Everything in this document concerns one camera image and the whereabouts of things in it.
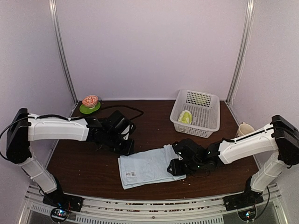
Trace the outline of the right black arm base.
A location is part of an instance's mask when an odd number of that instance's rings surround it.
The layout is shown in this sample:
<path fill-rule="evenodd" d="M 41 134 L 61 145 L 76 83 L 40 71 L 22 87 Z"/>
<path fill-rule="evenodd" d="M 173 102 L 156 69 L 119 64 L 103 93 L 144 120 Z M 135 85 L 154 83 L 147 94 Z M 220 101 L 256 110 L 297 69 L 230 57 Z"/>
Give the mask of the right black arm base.
<path fill-rule="evenodd" d="M 262 192 L 256 192 L 251 189 L 250 181 L 247 180 L 245 189 L 242 193 L 225 196 L 223 198 L 226 211 L 238 210 L 257 203 L 263 202 Z"/>

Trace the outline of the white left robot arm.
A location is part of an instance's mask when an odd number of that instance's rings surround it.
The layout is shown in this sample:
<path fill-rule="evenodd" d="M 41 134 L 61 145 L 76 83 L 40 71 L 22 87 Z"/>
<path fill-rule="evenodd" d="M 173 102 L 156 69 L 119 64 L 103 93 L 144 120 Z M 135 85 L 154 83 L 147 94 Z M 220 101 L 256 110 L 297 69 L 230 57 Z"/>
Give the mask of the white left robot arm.
<path fill-rule="evenodd" d="M 13 122 L 3 130 L 7 135 L 3 158 L 20 166 L 57 207 L 67 203 L 67 196 L 59 189 L 58 180 L 50 174 L 30 150 L 30 143 L 38 140 L 76 140 L 104 145 L 120 155 L 134 152 L 130 135 L 135 124 L 120 111 L 107 118 L 93 116 L 67 118 L 60 115 L 36 115 L 21 108 Z"/>

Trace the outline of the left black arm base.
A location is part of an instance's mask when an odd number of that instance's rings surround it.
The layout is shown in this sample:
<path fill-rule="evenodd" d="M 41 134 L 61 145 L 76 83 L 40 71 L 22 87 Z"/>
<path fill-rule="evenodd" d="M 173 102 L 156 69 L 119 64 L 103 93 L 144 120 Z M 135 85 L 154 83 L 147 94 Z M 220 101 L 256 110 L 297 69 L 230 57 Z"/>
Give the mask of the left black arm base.
<path fill-rule="evenodd" d="M 43 192 L 43 203 L 67 211 L 80 212 L 83 205 L 83 198 L 65 194 L 58 184 L 57 189 L 50 193 Z"/>

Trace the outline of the green patterned towel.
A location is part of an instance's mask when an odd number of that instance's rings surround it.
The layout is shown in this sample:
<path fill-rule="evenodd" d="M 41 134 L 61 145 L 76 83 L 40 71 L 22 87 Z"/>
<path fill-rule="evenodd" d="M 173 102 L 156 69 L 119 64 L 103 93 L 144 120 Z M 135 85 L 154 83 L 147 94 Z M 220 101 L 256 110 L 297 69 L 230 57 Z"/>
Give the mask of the green patterned towel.
<path fill-rule="evenodd" d="M 183 110 L 178 118 L 178 122 L 190 125 L 192 123 L 192 114 L 189 110 Z"/>

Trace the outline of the white plastic basket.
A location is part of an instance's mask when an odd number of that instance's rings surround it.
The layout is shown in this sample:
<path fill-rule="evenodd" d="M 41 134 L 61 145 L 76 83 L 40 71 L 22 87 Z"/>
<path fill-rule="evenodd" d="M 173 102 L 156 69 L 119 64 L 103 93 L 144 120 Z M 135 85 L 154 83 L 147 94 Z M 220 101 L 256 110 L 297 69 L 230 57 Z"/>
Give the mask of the white plastic basket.
<path fill-rule="evenodd" d="M 190 124 L 179 122 L 180 114 L 185 111 L 191 114 Z M 181 89 L 170 121 L 177 132 L 208 138 L 220 128 L 220 99 L 210 93 Z"/>

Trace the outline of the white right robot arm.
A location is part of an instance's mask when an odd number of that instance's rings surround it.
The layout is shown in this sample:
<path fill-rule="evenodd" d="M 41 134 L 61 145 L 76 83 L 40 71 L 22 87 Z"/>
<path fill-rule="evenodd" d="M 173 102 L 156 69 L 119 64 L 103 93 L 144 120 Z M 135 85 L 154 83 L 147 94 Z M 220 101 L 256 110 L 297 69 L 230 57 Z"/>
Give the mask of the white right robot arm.
<path fill-rule="evenodd" d="M 284 168 L 299 163 L 299 131 L 282 116 L 275 115 L 271 123 L 252 133 L 234 139 L 223 138 L 207 148 L 191 139 L 175 142 L 172 148 L 178 158 L 170 161 L 167 171 L 173 176 L 189 175 L 198 170 L 212 172 L 219 165 L 272 151 L 263 168 L 247 180 L 245 192 L 240 194 L 240 203 L 249 206 Z"/>

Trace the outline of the light blue towel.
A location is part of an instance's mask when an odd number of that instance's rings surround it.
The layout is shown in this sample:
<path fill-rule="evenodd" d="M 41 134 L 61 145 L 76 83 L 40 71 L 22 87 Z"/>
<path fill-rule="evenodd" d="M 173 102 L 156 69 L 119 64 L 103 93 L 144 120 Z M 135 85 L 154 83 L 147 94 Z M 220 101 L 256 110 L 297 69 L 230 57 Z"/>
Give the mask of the light blue towel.
<path fill-rule="evenodd" d="M 167 171 L 170 161 L 177 158 L 171 145 L 120 156 L 118 167 L 123 189 L 185 179 L 186 175 L 173 176 Z"/>

